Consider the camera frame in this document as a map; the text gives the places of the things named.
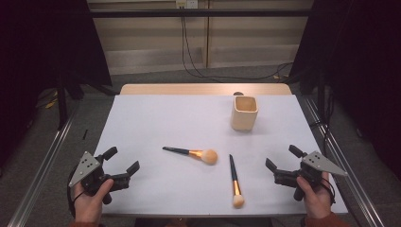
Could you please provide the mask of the makeup brush small head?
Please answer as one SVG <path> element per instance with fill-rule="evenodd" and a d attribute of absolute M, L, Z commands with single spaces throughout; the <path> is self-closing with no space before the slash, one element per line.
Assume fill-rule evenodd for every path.
<path fill-rule="evenodd" d="M 241 208 L 243 206 L 245 200 L 244 200 L 241 190 L 240 190 L 240 185 L 238 182 L 237 173 L 236 173 L 236 169 L 235 169 L 235 161 L 234 161 L 234 157 L 232 154 L 229 155 L 229 159 L 230 159 L 230 169 L 231 169 L 232 182 L 233 182 L 233 192 L 234 192 L 233 207 Z"/>

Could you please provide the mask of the black horizontal metal bar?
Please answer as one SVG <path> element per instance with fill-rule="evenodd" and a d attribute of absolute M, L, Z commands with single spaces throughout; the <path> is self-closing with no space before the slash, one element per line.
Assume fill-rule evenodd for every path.
<path fill-rule="evenodd" d="M 310 9 L 91 9 L 94 18 L 142 17 L 305 17 L 313 15 Z"/>

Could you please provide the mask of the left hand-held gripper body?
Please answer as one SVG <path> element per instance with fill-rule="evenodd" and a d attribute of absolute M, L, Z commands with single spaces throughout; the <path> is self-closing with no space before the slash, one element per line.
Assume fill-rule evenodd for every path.
<path fill-rule="evenodd" d="M 93 196 L 97 193 L 100 186 L 108 179 L 113 179 L 113 186 L 111 192 L 123 190 L 129 187 L 131 176 L 127 173 L 110 175 L 106 174 L 103 170 L 104 160 L 102 154 L 94 157 L 88 151 L 85 151 L 80 158 L 76 168 L 72 171 L 68 183 L 68 200 L 73 203 L 71 197 L 71 189 L 77 183 L 80 183 L 84 188 L 84 193 Z"/>

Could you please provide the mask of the black curtain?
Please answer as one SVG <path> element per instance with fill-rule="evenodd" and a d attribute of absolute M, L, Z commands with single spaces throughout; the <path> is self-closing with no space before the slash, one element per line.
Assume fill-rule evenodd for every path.
<path fill-rule="evenodd" d="M 0 166 L 59 81 L 75 98 L 82 83 L 112 84 L 88 0 L 0 0 Z"/>
<path fill-rule="evenodd" d="M 313 0 L 290 76 L 326 82 L 401 180 L 401 0 Z"/>

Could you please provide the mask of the black metal stand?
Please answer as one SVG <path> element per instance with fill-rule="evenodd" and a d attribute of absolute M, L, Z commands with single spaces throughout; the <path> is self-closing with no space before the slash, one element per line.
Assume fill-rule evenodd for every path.
<path fill-rule="evenodd" d="M 86 84 L 90 87 L 98 90 L 100 93 L 106 96 L 116 96 L 118 92 L 106 88 L 104 85 L 101 85 L 99 82 L 95 82 L 92 79 L 84 77 L 77 72 L 61 72 L 57 77 L 57 100 L 59 102 L 59 127 L 60 131 L 68 120 L 68 112 L 67 112 L 67 103 L 66 103 L 66 93 L 70 95 L 75 100 L 83 99 L 84 92 L 81 89 L 80 85 Z"/>

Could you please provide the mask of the person's right hand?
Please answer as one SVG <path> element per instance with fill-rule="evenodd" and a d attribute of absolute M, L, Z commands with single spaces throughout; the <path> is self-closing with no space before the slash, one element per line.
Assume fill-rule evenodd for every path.
<path fill-rule="evenodd" d="M 297 184 L 305 192 L 304 204 L 306 214 L 309 218 L 321 219 L 326 218 L 331 214 L 331 195 L 326 188 L 330 188 L 329 174 L 322 173 L 322 186 L 312 188 L 309 182 L 299 176 Z"/>

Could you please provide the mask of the white table mat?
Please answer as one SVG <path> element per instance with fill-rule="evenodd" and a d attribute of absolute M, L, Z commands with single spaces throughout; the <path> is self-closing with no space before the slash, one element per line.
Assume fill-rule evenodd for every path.
<path fill-rule="evenodd" d="M 116 147 L 104 165 L 118 174 L 138 161 L 130 186 L 112 194 L 107 215 L 137 217 L 252 217 L 298 215 L 305 210 L 294 191 L 274 182 L 265 161 L 295 170 L 299 158 L 290 145 L 311 153 L 318 145 L 295 96 L 258 96 L 258 116 L 251 131 L 231 127 L 232 96 L 118 96 L 97 145 Z M 163 147 L 212 149 L 214 165 Z M 229 155 L 242 196 L 233 207 Z"/>

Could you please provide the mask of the person's left hand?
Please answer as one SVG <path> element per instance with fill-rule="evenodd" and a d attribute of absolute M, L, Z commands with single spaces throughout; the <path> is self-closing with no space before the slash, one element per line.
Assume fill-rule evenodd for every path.
<path fill-rule="evenodd" d="M 97 193 L 88 196 L 84 193 L 84 188 L 80 183 L 74 186 L 76 217 L 74 221 L 90 221 L 100 223 L 102 214 L 103 198 L 109 193 L 113 186 L 113 180 L 104 182 Z"/>

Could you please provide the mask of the makeup brush large round head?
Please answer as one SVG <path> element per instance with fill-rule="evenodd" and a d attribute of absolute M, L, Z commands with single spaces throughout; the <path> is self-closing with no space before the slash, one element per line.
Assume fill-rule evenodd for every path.
<path fill-rule="evenodd" d="M 163 147 L 163 150 L 180 153 L 186 156 L 191 156 L 193 158 L 203 161 L 207 165 L 214 165 L 218 161 L 218 154 L 212 149 L 194 150 L 186 148 Z"/>

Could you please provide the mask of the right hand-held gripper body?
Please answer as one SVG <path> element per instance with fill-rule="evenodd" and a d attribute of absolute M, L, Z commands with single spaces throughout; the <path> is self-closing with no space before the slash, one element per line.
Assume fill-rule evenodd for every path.
<path fill-rule="evenodd" d="M 305 192 L 297 184 L 296 179 L 299 176 L 305 178 L 312 188 L 316 186 L 322 186 L 322 173 L 327 172 L 340 176 L 347 176 L 348 173 L 341 169 L 339 166 L 334 164 L 332 161 L 327 159 L 318 151 L 313 151 L 306 155 L 306 157 L 301 158 L 300 168 L 294 171 L 276 169 L 273 173 L 274 182 L 276 184 L 281 184 L 284 186 L 293 187 L 295 189 L 293 198 L 296 201 L 301 201 Z M 331 201 L 335 200 L 334 186 L 330 183 L 330 188 L 326 188 L 331 195 Z"/>

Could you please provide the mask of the beige square brush holder cup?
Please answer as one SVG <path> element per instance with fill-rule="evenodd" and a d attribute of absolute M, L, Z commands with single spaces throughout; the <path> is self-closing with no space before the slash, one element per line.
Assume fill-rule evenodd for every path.
<path fill-rule="evenodd" d="M 251 131 L 258 115 L 257 100 L 253 96 L 235 96 L 231 127 L 236 131 Z"/>

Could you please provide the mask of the aluminium floor rail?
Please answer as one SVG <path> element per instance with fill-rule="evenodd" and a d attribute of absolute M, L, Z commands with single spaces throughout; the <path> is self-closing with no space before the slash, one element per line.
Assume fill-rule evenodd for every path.
<path fill-rule="evenodd" d="M 343 195 L 342 189 L 347 187 L 353 196 L 357 210 L 351 208 L 350 200 L 344 198 L 344 203 L 357 227 L 363 227 L 364 224 L 366 227 L 386 227 L 331 131 L 331 116 L 334 113 L 333 97 L 318 97 L 315 101 L 312 96 L 302 96 L 301 103 L 306 108 L 305 115 L 311 119 L 309 127 L 319 135 L 317 141 L 321 152 L 347 173 L 346 177 L 335 177 L 334 181 L 341 195 Z"/>
<path fill-rule="evenodd" d="M 47 150 L 44 160 L 42 161 L 39 169 L 37 170 L 32 183 L 30 184 L 27 192 L 24 194 L 22 200 L 17 206 L 13 216 L 11 217 L 7 227 L 25 227 L 27 219 L 39 198 L 39 195 L 44 187 L 44 183 L 48 177 L 51 167 L 53 166 L 59 151 L 65 141 L 68 132 L 70 131 L 72 122 L 77 113 L 78 106 L 75 106 L 67 117 L 64 125 L 57 131 L 51 146 Z"/>

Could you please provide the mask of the white wall socket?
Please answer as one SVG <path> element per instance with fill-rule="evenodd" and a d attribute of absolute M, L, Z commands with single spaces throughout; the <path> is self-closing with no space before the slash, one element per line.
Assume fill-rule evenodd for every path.
<path fill-rule="evenodd" d="M 198 0 L 176 0 L 177 9 L 197 9 L 198 7 Z"/>

